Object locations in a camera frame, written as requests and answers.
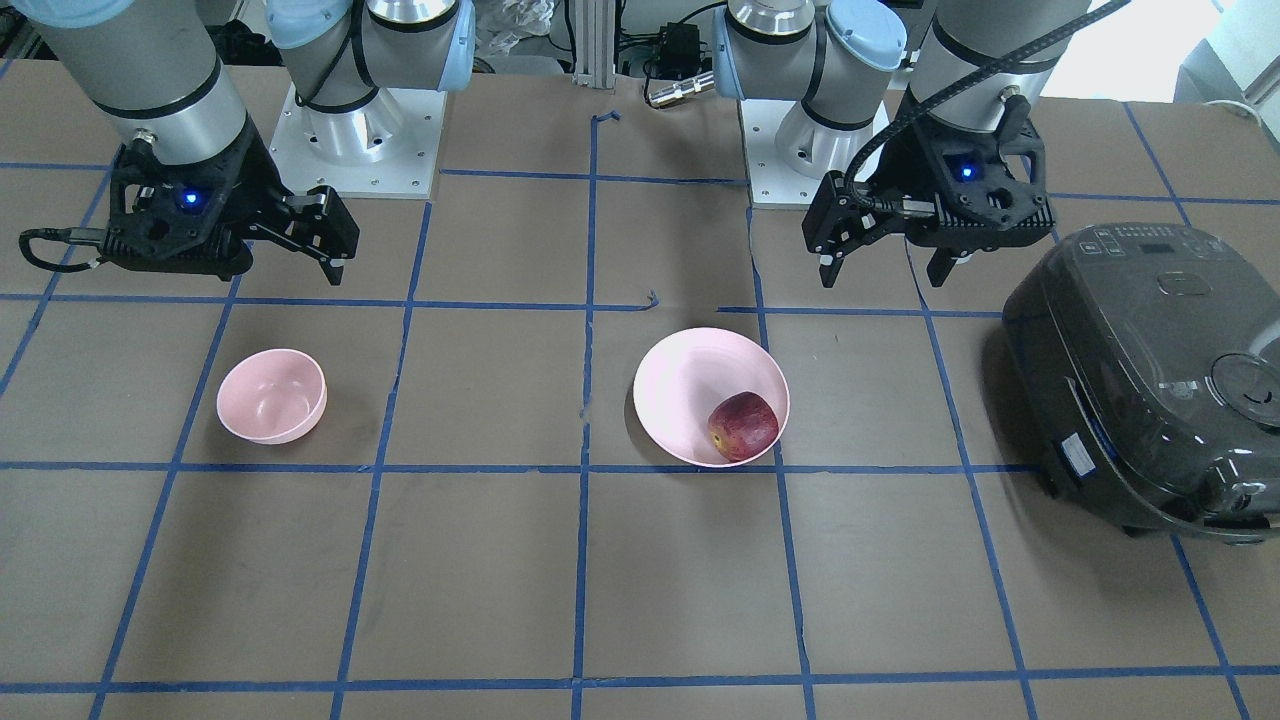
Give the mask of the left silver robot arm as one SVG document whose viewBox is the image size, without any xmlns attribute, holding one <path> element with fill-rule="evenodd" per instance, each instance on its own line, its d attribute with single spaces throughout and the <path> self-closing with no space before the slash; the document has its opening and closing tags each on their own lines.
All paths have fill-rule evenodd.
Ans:
<svg viewBox="0 0 1280 720">
<path fill-rule="evenodd" d="M 901 234 L 942 286 L 975 252 L 1056 224 L 1030 111 L 1085 1 L 728 1 L 713 76 L 741 101 L 788 101 L 780 151 L 815 179 L 803 219 L 824 287 L 858 249 Z"/>
</svg>

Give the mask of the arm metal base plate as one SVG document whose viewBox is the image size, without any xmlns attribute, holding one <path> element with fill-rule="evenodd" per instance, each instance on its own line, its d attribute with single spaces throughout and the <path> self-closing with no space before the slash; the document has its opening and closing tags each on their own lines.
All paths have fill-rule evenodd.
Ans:
<svg viewBox="0 0 1280 720">
<path fill-rule="evenodd" d="M 739 109 L 756 209 L 808 209 L 823 176 L 845 172 L 855 154 L 890 123 L 883 102 L 870 124 L 859 129 L 823 126 L 799 101 L 748 99 Z"/>
<path fill-rule="evenodd" d="M 381 88 L 362 108 L 321 113 L 298 105 L 291 88 L 268 150 L 296 193 L 326 184 L 343 199 L 428 201 L 449 97 Z"/>
</svg>

